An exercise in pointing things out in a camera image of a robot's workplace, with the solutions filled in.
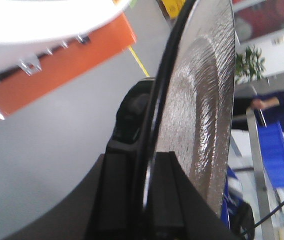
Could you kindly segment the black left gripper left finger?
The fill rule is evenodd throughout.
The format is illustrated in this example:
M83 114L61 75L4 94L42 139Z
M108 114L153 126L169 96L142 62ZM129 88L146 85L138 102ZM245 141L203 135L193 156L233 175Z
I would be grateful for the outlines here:
M137 149L155 79L146 77L124 96L103 156L97 199L85 239L126 240Z

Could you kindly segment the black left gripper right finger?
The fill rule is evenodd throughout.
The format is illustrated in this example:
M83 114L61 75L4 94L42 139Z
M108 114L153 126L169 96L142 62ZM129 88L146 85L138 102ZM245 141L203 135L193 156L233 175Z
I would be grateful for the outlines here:
M231 231L182 170L174 152L157 152L151 185L156 240L230 240Z

